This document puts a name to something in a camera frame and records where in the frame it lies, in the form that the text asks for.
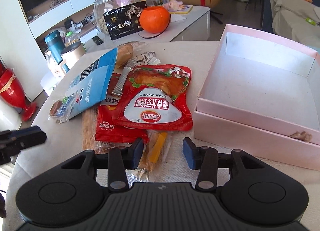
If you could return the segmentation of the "red roast duck snack pack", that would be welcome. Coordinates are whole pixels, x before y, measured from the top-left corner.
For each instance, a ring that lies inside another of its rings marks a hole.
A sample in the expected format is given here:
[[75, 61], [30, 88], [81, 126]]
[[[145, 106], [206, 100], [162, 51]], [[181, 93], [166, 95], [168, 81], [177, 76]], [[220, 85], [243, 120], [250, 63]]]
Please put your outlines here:
[[189, 131], [193, 127], [186, 94], [191, 69], [186, 66], [144, 65], [133, 68], [123, 85], [113, 122], [133, 129]]

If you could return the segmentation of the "blue white snack bag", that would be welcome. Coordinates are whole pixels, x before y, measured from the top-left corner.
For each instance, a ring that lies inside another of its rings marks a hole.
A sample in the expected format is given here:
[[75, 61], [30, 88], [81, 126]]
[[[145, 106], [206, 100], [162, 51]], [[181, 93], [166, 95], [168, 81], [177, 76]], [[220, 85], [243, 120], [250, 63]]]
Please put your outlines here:
[[69, 84], [66, 95], [56, 100], [49, 118], [64, 123], [103, 101], [115, 69], [118, 49], [113, 48], [90, 64]]

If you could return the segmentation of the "yellow wrapped snack bar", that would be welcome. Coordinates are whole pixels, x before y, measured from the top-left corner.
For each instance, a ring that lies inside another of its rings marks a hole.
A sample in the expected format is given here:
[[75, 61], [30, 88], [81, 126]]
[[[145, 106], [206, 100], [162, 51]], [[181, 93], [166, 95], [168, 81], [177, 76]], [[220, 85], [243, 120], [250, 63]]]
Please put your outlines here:
[[149, 141], [144, 145], [144, 151], [139, 165], [135, 170], [126, 170], [129, 187], [136, 182], [156, 182], [162, 172], [172, 143], [172, 133], [149, 130]]

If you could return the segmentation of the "red spicy strip packet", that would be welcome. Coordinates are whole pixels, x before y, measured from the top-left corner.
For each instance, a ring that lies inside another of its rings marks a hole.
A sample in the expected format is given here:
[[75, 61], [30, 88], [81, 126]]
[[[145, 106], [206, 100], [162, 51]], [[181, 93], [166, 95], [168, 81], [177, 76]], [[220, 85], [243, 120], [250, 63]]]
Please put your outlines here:
[[141, 138], [146, 144], [149, 140], [146, 130], [126, 128], [116, 124], [112, 119], [119, 100], [119, 97], [108, 94], [98, 106], [95, 140], [110, 143], [133, 143], [137, 138]]

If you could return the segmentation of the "long wrapped bread stick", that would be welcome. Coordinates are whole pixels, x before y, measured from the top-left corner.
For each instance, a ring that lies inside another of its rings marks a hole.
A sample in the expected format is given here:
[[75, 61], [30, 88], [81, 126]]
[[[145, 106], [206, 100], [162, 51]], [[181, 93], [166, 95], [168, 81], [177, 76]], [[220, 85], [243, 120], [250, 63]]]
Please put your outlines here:
[[95, 140], [97, 130], [98, 105], [94, 105], [82, 113], [82, 149], [98, 150], [99, 142]]

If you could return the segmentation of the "red vase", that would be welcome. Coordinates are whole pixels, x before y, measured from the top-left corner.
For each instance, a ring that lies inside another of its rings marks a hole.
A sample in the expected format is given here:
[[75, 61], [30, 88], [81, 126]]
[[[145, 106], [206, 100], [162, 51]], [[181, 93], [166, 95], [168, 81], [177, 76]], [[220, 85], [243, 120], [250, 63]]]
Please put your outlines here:
[[22, 109], [22, 120], [31, 120], [39, 108], [35, 101], [27, 102], [23, 87], [10, 68], [5, 68], [1, 62], [1, 98], [14, 108]]

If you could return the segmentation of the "small brown snack packet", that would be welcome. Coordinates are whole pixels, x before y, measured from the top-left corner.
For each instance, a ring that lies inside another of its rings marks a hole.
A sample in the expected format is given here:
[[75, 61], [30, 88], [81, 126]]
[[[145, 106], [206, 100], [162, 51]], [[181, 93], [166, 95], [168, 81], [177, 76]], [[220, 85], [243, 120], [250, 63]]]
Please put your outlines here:
[[122, 96], [124, 83], [131, 72], [131, 68], [124, 67], [121, 74], [113, 73], [108, 85], [107, 94], [113, 96]]

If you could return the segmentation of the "pink cardboard box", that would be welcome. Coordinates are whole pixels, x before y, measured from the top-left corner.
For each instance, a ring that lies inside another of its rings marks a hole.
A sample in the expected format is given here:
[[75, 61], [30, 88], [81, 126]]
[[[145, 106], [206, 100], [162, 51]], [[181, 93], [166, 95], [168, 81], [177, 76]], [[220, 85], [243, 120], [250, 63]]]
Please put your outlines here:
[[196, 139], [319, 169], [319, 53], [228, 24], [193, 114]]

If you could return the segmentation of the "small clear candy wrapper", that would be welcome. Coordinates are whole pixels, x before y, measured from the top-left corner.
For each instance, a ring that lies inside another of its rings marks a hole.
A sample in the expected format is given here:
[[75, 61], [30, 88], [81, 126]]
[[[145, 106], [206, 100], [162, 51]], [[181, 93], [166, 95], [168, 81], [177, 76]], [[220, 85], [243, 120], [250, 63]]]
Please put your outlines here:
[[159, 65], [161, 61], [157, 58], [155, 52], [142, 52], [127, 61], [126, 67], [134, 68], [142, 65]]

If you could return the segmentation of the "wrapped bread roll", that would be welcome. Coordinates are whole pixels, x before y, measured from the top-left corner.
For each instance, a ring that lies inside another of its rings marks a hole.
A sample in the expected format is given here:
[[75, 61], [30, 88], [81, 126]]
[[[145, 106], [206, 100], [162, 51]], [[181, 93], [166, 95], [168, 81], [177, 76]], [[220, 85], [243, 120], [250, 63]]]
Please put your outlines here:
[[120, 68], [125, 65], [125, 63], [127, 63], [129, 59], [138, 54], [138, 52], [141, 51], [145, 45], [145, 42], [131, 41], [117, 46], [117, 58], [115, 67]]

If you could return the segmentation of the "beige lidded mug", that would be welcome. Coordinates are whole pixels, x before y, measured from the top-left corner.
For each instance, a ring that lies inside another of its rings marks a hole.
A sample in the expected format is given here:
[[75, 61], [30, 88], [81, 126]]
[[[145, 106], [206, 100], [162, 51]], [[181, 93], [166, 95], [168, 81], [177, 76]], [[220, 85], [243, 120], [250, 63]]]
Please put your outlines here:
[[71, 69], [85, 53], [86, 50], [80, 41], [70, 44], [61, 52], [61, 67], [66, 65], [68, 69]]

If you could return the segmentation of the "black plum snack box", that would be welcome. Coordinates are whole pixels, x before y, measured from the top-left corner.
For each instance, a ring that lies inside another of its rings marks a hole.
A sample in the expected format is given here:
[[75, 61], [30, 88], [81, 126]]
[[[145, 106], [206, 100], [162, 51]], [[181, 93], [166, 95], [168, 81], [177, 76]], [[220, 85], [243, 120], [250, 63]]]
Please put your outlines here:
[[142, 31], [139, 19], [146, 7], [146, 1], [139, 1], [104, 13], [104, 21], [111, 40]]

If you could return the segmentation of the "orange pumpkin bucket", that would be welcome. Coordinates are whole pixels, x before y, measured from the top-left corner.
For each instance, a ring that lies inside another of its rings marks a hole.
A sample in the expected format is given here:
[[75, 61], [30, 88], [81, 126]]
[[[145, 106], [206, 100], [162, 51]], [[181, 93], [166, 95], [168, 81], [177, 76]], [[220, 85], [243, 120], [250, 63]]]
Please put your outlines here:
[[171, 15], [162, 6], [145, 8], [139, 18], [140, 25], [148, 33], [162, 33], [170, 23]]

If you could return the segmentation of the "large glass jar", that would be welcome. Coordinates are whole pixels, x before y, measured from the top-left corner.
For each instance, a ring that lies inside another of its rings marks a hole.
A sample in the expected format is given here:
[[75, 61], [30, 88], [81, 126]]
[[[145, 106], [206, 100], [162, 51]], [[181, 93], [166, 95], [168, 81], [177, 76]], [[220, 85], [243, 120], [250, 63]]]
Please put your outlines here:
[[104, 15], [111, 12], [113, 9], [123, 7], [134, 3], [134, 0], [95, 0], [93, 7], [93, 16], [97, 29], [108, 35], [107, 25], [104, 19]]

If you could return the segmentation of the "grey covered sofa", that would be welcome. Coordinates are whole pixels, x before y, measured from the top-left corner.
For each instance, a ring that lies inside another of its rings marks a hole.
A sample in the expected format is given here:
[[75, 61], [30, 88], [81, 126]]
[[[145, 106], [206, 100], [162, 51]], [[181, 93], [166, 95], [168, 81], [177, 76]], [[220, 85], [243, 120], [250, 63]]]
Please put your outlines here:
[[319, 7], [306, 0], [270, 0], [272, 29], [279, 36], [319, 49]]

